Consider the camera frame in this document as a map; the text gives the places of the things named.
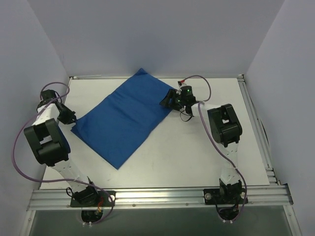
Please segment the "blue surgical wrap cloth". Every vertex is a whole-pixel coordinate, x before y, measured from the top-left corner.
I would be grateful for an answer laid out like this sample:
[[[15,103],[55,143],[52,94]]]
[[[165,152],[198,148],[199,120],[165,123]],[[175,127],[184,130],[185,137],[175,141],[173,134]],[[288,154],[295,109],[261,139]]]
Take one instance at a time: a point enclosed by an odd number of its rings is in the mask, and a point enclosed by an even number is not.
[[[79,118],[71,131],[119,169],[171,112],[159,104],[171,88],[141,68]]]

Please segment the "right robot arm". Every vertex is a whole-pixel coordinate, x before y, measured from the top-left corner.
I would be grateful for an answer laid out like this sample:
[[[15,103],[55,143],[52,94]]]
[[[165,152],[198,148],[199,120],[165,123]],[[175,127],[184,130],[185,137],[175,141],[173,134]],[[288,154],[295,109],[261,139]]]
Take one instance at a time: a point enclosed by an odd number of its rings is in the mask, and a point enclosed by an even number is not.
[[[199,117],[216,151],[223,157],[219,178],[219,198],[229,203],[242,193],[242,178],[238,171],[238,144],[243,133],[239,119],[231,104],[212,105],[196,100],[192,87],[170,89],[160,105]]]

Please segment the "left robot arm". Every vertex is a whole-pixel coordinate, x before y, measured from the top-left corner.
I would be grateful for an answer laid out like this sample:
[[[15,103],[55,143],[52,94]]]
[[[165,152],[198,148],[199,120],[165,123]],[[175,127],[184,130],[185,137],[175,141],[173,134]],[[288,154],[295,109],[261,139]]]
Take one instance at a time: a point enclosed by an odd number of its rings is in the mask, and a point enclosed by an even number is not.
[[[84,175],[70,158],[71,149],[59,122],[72,124],[76,116],[60,102],[37,107],[38,115],[34,123],[24,129],[24,135],[31,150],[41,165],[57,171],[69,184],[70,197],[81,205],[94,206],[99,201],[99,193],[92,181]]]

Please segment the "aluminium back rail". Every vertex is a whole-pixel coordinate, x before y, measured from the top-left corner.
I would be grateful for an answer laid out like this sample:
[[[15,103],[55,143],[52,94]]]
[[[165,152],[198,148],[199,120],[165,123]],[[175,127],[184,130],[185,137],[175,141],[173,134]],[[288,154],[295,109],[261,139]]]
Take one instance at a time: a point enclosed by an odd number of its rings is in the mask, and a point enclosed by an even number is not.
[[[105,76],[105,75],[90,75],[90,76],[70,76],[69,78],[71,80],[95,80],[95,79],[128,79],[130,78],[131,75],[126,75],[126,76]],[[176,80],[184,80],[184,79],[189,79],[189,78],[205,78],[205,79],[218,79],[218,78],[223,78],[223,79],[229,79],[229,78],[236,78],[238,80],[243,81],[245,79],[245,75],[241,74],[238,75],[237,77],[207,77],[207,76],[188,76],[188,77],[180,77],[180,76],[158,76],[158,75],[153,75],[153,77],[158,78],[158,79],[176,79]]]

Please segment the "aluminium rail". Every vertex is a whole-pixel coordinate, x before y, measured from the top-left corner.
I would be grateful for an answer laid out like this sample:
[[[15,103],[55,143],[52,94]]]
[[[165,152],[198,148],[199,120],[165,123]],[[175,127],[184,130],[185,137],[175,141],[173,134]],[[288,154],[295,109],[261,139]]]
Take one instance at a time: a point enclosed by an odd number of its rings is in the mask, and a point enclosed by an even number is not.
[[[71,80],[95,80],[95,79],[128,79],[130,78],[131,75],[126,75],[126,76],[105,76],[105,75],[90,75],[90,76],[70,76],[69,78]],[[238,75],[237,77],[207,77],[207,76],[188,76],[188,77],[180,77],[180,76],[158,76],[158,75],[153,75],[153,77],[158,78],[158,79],[176,79],[176,80],[184,80],[184,79],[189,79],[189,78],[205,78],[205,79],[218,79],[218,78],[223,78],[223,79],[229,79],[229,78],[236,78],[238,80],[243,81],[245,79],[245,75],[241,74]]]
[[[237,81],[240,87],[241,94],[243,96],[245,106],[249,114],[253,132],[254,132],[254,135],[258,144],[259,152],[261,154],[262,162],[264,164],[269,183],[271,185],[280,185],[281,183],[278,180],[275,170],[273,168],[268,138],[265,133],[262,121],[249,95],[246,82],[245,82],[245,75],[244,74],[239,75],[237,77]]]
[[[206,208],[203,188],[116,189],[114,209]],[[287,206],[293,200],[288,186],[250,186],[247,207]],[[71,207],[70,197],[61,189],[36,190],[27,210],[96,210]]]

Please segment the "aluminium front rail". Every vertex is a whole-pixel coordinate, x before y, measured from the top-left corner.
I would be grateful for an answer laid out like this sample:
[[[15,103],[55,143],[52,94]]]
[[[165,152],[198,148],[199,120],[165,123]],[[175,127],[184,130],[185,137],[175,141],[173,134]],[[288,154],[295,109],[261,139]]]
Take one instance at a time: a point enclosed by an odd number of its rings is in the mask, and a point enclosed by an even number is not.
[[[203,188],[116,189],[114,209],[206,208]],[[250,186],[247,207],[287,206],[293,200],[288,186]],[[96,210],[71,207],[70,197],[61,189],[36,190],[27,210]]]

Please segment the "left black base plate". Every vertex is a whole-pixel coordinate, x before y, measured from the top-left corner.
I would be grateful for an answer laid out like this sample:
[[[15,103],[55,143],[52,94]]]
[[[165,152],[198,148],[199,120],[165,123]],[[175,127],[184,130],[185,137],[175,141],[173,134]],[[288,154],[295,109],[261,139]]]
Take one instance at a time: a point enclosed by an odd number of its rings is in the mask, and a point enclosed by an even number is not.
[[[76,192],[71,197],[71,207],[111,207],[112,201],[103,191],[93,193]]]

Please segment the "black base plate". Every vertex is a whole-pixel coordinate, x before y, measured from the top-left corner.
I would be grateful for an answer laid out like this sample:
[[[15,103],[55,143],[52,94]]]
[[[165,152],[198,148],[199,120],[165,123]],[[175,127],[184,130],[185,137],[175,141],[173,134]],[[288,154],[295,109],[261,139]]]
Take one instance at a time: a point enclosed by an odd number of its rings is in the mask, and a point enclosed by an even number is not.
[[[93,193],[76,192],[71,197],[71,207],[111,207],[112,201],[103,191]]]
[[[244,202],[245,188],[227,192],[219,188],[204,189],[204,202],[206,205],[235,205]]]

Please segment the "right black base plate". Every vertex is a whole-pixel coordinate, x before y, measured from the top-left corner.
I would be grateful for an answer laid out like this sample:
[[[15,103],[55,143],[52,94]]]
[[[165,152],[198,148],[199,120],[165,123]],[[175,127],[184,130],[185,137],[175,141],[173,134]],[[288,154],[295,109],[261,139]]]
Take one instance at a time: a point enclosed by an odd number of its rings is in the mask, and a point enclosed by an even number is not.
[[[204,189],[204,202],[206,205],[235,205],[244,202],[245,188],[227,192],[219,188]]]

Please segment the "aluminium right rail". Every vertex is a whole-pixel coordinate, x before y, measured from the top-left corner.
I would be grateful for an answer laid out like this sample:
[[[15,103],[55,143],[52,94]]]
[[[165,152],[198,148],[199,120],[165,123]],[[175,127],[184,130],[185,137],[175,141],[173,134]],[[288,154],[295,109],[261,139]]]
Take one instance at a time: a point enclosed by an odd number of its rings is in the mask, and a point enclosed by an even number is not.
[[[237,81],[240,87],[241,94],[243,96],[245,106],[249,114],[253,132],[254,132],[254,135],[258,144],[259,152],[261,154],[262,162],[264,164],[269,183],[271,185],[280,185],[281,183],[278,180],[275,170],[273,168],[268,138],[265,133],[262,121],[249,95],[246,82],[245,82],[245,75],[244,74],[239,75],[237,77]]]

